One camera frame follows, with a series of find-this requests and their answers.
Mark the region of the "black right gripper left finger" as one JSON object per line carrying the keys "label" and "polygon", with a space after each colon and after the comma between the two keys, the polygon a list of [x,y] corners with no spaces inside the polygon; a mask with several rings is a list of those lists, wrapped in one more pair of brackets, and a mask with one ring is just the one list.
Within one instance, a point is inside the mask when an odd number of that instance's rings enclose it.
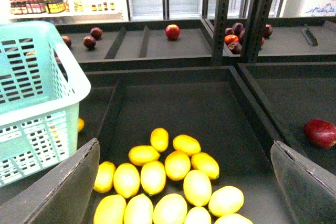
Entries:
{"label": "black right gripper left finger", "polygon": [[1,223],[81,223],[99,166],[91,139],[27,189],[1,205]]}

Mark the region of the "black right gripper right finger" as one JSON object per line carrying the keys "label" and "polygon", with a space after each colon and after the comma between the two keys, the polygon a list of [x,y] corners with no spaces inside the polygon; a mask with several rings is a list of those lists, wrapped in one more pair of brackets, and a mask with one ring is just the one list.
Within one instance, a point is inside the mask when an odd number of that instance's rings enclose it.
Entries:
{"label": "black right gripper right finger", "polygon": [[295,223],[335,223],[335,175],[280,141],[270,158]]}

